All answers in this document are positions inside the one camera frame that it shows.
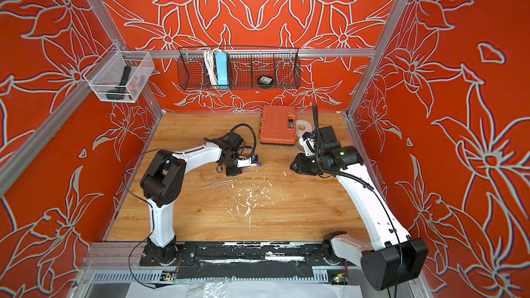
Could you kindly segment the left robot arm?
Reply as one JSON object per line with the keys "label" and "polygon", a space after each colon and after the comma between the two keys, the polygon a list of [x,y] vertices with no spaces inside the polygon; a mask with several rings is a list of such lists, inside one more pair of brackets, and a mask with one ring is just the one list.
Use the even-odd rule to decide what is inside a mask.
{"label": "left robot arm", "polygon": [[138,197],[150,211],[150,233],[140,257],[141,267],[178,268],[193,264],[197,245],[179,244],[173,227],[175,201],[186,174],[207,164],[217,164],[228,177],[241,175],[245,168],[259,165],[257,144],[254,129],[248,124],[237,124],[220,138],[206,138],[196,148],[179,152],[155,150],[140,181],[143,196]]}

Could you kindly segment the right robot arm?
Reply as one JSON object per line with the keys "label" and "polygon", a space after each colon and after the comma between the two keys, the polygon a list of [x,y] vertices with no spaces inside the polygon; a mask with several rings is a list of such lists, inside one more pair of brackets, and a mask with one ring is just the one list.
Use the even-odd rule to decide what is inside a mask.
{"label": "right robot arm", "polygon": [[324,236],[322,252],[329,264],[353,264],[361,268],[373,289],[397,297],[400,284],[419,277],[429,249],[411,236],[396,219],[373,185],[364,160],[354,146],[342,146],[334,129],[320,127],[317,105],[312,109],[313,132],[300,138],[303,152],[290,169],[299,175],[336,178],[354,203],[369,235],[362,244],[343,230]]}

